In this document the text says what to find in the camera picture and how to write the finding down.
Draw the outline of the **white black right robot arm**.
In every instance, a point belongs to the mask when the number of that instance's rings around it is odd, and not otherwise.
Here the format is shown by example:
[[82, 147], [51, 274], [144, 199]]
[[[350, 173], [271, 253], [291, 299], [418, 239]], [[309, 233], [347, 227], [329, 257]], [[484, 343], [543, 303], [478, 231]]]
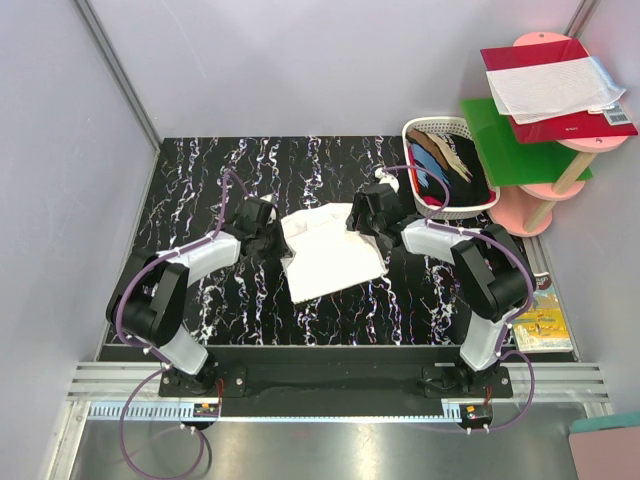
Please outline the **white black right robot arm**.
[[346, 227], [388, 249], [403, 247], [454, 267], [471, 309], [454, 384], [463, 395], [480, 394], [490, 383], [488, 370], [499, 361], [507, 329], [533, 300], [534, 274], [507, 230], [500, 224], [455, 228], [409, 216], [391, 185], [382, 183], [355, 194]]

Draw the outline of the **white daisy print t-shirt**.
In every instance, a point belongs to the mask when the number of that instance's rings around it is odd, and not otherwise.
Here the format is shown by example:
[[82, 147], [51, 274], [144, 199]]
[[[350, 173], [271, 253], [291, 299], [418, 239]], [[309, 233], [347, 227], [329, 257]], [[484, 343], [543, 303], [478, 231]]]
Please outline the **white daisy print t-shirt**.
[[299, 304], [387, 273], [375, 240], [349, 231], [350, 203], [298, 210], [281, 220], [293, 257], [282, 265], [291, 301]]

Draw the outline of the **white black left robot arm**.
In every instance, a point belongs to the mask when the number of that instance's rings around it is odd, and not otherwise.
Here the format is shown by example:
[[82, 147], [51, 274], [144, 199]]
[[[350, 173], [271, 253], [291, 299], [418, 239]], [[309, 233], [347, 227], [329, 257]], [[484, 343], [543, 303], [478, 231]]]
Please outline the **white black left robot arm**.
[[182, 324], [188, 288], [211, 273], [245, 258], [290, 259], [277, 207], [248, 197], [221, 230], [182, 247], [132, 251], [106, 307], [113, 327], [150, 347], [181, 373], [181, 384], [196, 396], [215, 386], [216, 372], [206, 348]]

